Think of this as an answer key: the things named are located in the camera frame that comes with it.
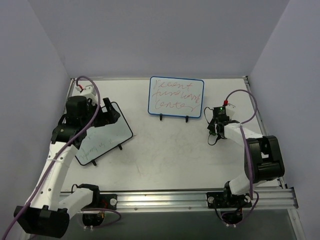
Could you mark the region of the black framed whiteboard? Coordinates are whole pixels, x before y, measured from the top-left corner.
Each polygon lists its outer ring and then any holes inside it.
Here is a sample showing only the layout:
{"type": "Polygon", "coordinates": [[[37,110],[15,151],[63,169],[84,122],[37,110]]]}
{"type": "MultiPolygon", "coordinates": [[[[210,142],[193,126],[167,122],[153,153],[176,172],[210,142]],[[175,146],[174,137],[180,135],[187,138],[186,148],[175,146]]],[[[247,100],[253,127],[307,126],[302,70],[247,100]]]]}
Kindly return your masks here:
{"type": "Polygon", "coordinates": [[[95,161],[108,153],[119,148],[122,144],[133,137],[133,131],[125,119],[117,102],[112,102],[112,106],[120,114],[119,119],[114,124],[103,127],[91,127],[87,130],[87,136],[80,145],[80,149],[75,155],[81,166],[95,164],[95,161]]]}

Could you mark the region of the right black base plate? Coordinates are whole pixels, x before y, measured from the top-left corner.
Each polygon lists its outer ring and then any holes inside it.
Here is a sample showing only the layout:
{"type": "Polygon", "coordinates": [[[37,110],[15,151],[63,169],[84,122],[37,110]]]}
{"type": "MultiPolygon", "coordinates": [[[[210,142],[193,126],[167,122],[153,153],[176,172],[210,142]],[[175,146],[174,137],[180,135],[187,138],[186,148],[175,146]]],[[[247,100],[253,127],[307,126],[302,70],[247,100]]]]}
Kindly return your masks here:
{"type": "Polygon", "coordinates": [[[217,209],[238,209],[250,208],[252,202],[247,195],[229,195],[222,191],[214,191],[206,193],[207,206],[209,209],[216,207],[217,209]]]}

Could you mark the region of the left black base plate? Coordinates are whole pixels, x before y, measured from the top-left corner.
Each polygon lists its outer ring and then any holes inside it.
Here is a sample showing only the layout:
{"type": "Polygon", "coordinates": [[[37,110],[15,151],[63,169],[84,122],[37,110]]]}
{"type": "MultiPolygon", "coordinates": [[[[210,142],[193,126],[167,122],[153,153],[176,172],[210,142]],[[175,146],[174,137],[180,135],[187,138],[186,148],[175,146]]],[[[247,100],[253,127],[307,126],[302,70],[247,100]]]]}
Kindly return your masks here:
{"type": "Polygon", "coordinates": [[[115,193],[101,193],[99,195],[98,208],[116,210],[118,195],[115,193]]]}

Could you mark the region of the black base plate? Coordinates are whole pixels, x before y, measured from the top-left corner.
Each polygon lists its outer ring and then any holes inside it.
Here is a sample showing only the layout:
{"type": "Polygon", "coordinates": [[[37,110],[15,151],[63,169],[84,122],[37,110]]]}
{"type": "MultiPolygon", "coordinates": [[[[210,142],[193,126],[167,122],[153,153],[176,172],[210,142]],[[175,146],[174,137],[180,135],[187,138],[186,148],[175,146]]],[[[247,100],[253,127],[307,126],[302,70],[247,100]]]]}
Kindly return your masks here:
{"type": "Polygon", "coordinates": [[[115,193],[101,193],[99,195],[98,208],[116,210],[118,195],[115,193]]]}
{"type": "Polygon", "coordinates": [[[238,209],[250,208],[252,202],[247,195],[229,195],[222,191],[214,191],[206,193],[207,206],[209,209],[216,207],[217,209],[238,209]]]}

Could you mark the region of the aluminium table edge frame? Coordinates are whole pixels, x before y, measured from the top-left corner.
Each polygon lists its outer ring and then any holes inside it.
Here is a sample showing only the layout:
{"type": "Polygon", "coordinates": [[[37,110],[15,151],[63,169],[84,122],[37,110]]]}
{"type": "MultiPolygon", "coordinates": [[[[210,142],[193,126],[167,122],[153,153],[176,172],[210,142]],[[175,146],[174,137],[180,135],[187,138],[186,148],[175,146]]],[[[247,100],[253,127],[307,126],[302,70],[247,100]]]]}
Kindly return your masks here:
{"type": "MultiPolygon", "coordinates": [[[[250,93],[252,93],[252,90],[251,90],[251,88],[250,88],[250,83],[249,83],[249,77],[248,77],[248,76],[244,76],[243,79],[244,79],[244,83],[245,83],[245,85],[246,85],[247,90],[248,90],[250,93]]],[[[256,119],[257,119],[257,122],[258,122],[258,125],[259,125],[259,128],[260,128],[261,133],[262,133],[263,135],[265,135],[265,136],[268,136],[268,135],[269,135],[269,132],[268,132],[268,130],[267,130],[267,128],[266,128],[266,126],[265,126],[265,124],[264,124],[264,122],[263,122],[263,119],[262,119],[262,116],[261,116],[261,113],[260,113],[259,110],[257,110],[257,113],[256,113],[255,116],[256,116],[256,119]]],[[[288,188],[288,186],[287,186],[287,184],[285,183],[283,177],[279,177],[279,178],[277,179],[277,181],[278,181],[278,183],[279,183],[279,185],[281,186],[282,189],[287,189],[287,188],[288,188]]]]}

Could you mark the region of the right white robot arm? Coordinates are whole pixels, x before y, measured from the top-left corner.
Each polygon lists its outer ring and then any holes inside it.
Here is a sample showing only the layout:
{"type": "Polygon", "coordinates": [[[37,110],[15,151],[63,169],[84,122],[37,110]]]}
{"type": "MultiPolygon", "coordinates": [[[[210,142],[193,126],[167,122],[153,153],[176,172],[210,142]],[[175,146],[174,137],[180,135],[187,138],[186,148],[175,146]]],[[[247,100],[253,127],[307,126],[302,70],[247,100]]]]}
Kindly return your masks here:
{"type": "Polygon", "coordinates": [[[247,206],[255,186],[283,177],[285,166],[278,139],[274,135],[262,135],[251,131],[227,114],[226,106],[210,109],[212,119],[208,120],[209,134],[216,140],[227,139],[244,149],[244,170],[224,185],[218,206],[237,208],[247,206]]]}

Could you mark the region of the blue framed whiteboard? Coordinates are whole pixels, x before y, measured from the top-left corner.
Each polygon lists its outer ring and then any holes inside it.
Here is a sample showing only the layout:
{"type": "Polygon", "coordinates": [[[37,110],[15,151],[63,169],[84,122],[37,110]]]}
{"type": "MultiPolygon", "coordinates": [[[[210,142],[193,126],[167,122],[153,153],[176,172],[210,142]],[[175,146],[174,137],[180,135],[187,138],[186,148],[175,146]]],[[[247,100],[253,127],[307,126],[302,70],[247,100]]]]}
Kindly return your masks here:
{"type": "Polygon", "coordinates": [[[198,119],[202,115],[204,89],[202,79],[152,76],[147,111],[150,115],[198,119]]]}

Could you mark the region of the aluminium front rail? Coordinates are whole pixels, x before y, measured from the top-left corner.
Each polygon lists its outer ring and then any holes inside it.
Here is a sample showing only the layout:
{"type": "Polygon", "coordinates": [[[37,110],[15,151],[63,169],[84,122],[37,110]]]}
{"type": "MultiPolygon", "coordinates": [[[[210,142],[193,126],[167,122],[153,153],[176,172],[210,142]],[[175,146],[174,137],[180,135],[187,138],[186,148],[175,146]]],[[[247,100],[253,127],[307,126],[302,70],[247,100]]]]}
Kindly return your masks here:
{"type": "MultiPolygon", "coordinates": [[[[255,210],[297,209],[295,190],[281,187],[258,187],[255,210]]],[[[115,209],[121,213],[207,212],[212,210],[213,199],[224,196],[218,189],[173,191],[102,191],[104,198],[115,197],[115,209]]]]}

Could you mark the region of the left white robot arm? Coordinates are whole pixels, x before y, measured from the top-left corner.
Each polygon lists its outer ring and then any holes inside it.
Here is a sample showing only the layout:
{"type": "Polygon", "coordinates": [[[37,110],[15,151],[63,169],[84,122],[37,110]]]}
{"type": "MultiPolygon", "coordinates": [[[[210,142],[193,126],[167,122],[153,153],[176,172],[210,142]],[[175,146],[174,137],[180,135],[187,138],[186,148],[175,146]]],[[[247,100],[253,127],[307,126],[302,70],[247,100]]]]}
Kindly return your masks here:
{"type": "Polygon", "coordinates": [[[78,212],[87,215],[97,211],[97,215],[86,220],[91,228],[100,226],[106,212],[97,185],[82,183],[67,198],[60,200],[63,182],[71,161],[80,149],[90,127],[104,127],[114,124],[121,116],[108,98],[94,103],[85,96],[73,96],[66,102],[66,113],[60,118],[52,132],[49,154],[41,177],[24,206],[17,206],[14,219],[22,229],[33,236],[61,238],[66,233],[70,220],[78,212]]]}

